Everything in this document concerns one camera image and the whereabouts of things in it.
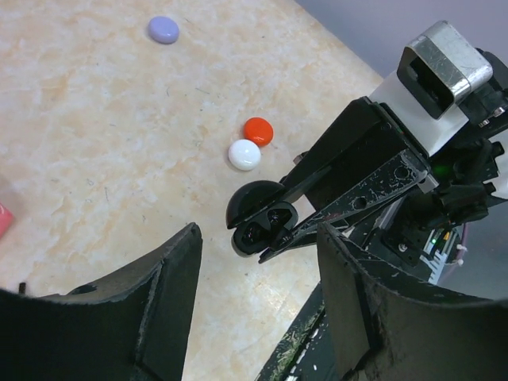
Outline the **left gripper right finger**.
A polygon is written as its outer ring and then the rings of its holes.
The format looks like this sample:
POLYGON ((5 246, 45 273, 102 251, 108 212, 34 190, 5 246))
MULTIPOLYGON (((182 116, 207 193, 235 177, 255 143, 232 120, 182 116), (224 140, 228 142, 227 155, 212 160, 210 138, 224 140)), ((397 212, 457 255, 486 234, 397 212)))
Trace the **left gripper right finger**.
POLYGON ((506 379, 506 301, 424 282, 327 223, 317 257, 340 379, 506 379))

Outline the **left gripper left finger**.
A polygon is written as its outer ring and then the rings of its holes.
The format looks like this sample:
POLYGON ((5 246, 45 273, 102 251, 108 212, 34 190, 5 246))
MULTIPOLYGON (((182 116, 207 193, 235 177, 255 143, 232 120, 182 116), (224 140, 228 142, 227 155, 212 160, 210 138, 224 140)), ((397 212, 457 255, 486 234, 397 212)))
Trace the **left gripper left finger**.
POLYGON ((191 223, 68 294, 2 291, 2 379, 181 379, 201 262, 191 223))

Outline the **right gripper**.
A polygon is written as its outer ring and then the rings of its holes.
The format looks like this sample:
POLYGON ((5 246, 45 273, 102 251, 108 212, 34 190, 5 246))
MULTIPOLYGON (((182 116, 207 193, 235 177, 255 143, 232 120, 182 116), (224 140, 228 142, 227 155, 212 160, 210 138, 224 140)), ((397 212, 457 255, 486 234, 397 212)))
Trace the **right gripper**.
POLYGON ((259 263, 295 247, 323 222, 400 198, 428 174, 427 163, 413 152, 425 156, 386 104, 366 97, 350 102, 281 182, 283 200, 295 202, 305 195, 324 208, 291 230, 288 246, 265 250, 259 263))

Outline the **orange charging case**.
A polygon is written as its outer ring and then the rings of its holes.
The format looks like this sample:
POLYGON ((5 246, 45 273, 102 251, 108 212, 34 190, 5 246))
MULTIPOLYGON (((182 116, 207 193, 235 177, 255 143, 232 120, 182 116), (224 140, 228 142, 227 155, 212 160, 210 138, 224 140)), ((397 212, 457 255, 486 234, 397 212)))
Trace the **orange charging case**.
POLYGON ((271 143, 274 137, 272 125, 262 117, 251 117, 243 127, 244 138, 255 143, 258 147, 264 147, 271 143))

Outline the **white round charging case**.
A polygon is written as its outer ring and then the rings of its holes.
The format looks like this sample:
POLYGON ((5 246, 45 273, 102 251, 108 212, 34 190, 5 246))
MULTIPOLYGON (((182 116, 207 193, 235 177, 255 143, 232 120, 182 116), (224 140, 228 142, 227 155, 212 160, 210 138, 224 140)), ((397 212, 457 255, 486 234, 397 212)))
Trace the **white round charging case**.
POLYGON ((228 150, 229 162, 238 170, 251 171, 261 161, 260 148, 250 140, 234 141, 228 150))

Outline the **black round charging case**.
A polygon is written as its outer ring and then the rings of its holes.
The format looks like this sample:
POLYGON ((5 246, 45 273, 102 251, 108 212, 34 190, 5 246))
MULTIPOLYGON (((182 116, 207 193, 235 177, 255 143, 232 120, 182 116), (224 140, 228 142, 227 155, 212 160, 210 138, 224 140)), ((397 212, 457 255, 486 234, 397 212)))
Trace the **black round charging case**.
POLYGON ((269 180, 257 180, 239 188, 225 212, 226 227, 233 231, 232 246, 237 255, 250 257, 264 249, 280 233, 293 229, 298 212, 282 199, 285 187, 269 180))

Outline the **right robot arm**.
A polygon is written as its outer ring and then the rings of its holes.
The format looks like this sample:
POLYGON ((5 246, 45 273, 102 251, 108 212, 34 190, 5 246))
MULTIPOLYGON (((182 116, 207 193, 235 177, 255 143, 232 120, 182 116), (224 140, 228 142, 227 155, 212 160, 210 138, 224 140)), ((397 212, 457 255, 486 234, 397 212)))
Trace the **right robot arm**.
POLYGON ((405 48, 369 96, 351 101, 281 180, 242 187, 226 224, 266 262, 312 245, 318 225, 436 283, 457 229, 507 200, 507 68, 480 49, 466 75, 443 52, 405 48))

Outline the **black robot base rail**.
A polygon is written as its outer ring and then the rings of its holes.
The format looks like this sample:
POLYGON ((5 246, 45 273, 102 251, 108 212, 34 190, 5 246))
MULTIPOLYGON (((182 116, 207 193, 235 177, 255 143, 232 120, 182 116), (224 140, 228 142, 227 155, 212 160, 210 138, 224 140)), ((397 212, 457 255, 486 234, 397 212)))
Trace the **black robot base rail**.
POLYGON ((338 380, 329 322, 319 283, 258 376, 259 381, 338 380))

